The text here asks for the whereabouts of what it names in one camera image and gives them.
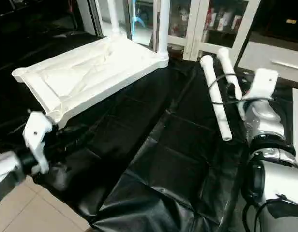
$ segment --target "white pvc tube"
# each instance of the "white pvc tube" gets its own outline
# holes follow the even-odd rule
[[[219,59],[225,74],[235,74],[233,65],[229,57],[229,51],[226,47],[220,48],[218,50],[217,58]],[[234,84],[235,97],[237,100],[240,100],[242,98],[242,92],[241,92],[237,77],[235,75],[234,76],[232,75],[232,76],[227,76],[226,79],[228,83]]]
[[[200,63],[204,70],[204,73],[205,73],[207,86],[209,87],[216,80],[216,74],[213,69],[213,59],[211,56],[206,55],[201,58]],[[218,83],[213,84],[209,93],[210,93],[210,98],[213,102],[219,102],[219,103],[222,102]],[[231,140],[233,137],[232,137],[230,127],[228,125],[224,106],[214,104],[213,109],[216,114],[216,118],[217,118],[217,122],[218,122],[218,126],[220,129],[220,134],[221,134],[222,139],[225,141]]]
[[[107,1],[108,1],[108,8],[109,8],[112,32],[114,34],[120,34],[120,27],[119,27],[117,12],[116,12],[115,0],[107,0]]]
[[[168,60],[167,43],[168,43],[169,9],[170,9],[170,0],[162,0],[161,6],[160,6],[158,56],[164,60]]]

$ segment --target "wrinkled black plastic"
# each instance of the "wrinkled black plastic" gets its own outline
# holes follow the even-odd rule
[[[0,97],[8,99],[11,109],[1,105],[0,122],[23,121],[27,108],[40,109],[26,86],[10,76],[14,67],[94,39],[85,34],[51,37],[42,49],[0,69]],[[290,90],[277,94],[287,95],[282,109],[292,109]],[[221,140],[199,64],[171,59],[167,68],[71,119],[67,128],[80,127],[79,136],[59,146],[51,155],[50,172],[34,181],[97,231],[226,231],[248,158],[237,109],[227,106],[226,112],[234,137],[230,142]],[[289,118],[285,122],[292,128]],[[2,130],[9,128],[0,123]],[[0,141],[0,151],[23,146],[21,130]],[[230,231],[240,231],[234,218]]]

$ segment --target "white plastic bracket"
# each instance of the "white plastic bracket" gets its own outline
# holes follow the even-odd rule
[[[49,170],[48,161],[44,155],[43,138],[46,133],[52,131],[52,123],[41,112],[32,112],[23,130],[23,138],[27,148],[29,148],[37,160],[41,173]]]
[[[278,72],[276,70],[257,69],[252,85],[249,91],[242,97],[242,100],[249,98],[270,98],[275,90],[277,79]],[[245,101],[238,103],[239,114],[243,121],[246,119],[244,104]]]

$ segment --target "cabinet door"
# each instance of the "cabinet door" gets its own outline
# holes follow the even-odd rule
[[[259,0],[201,0],[190,54],[196,61],[204,52],[230,48],[234,64],[253,21]]]
[[[190,58],[200,0],[171,0],[168,31],[170,52]]]

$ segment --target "shelf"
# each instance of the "shelf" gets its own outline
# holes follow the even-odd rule
[[[238,32],[238,31],[236,31],[236,30],[232,30],[232,29],[230,29],[230,27],[226,27],[226,29],[221,30],[221,31],[216,30],[216,29],[214,29],[213,27],[211,27],[211,28],[207,28],[206,30],[208,30],[208,31],[214,31],[214,32],[218,32],[218,33],[223,33],[223,34],[232,34],[232,35],[236,35],[237,32]]]

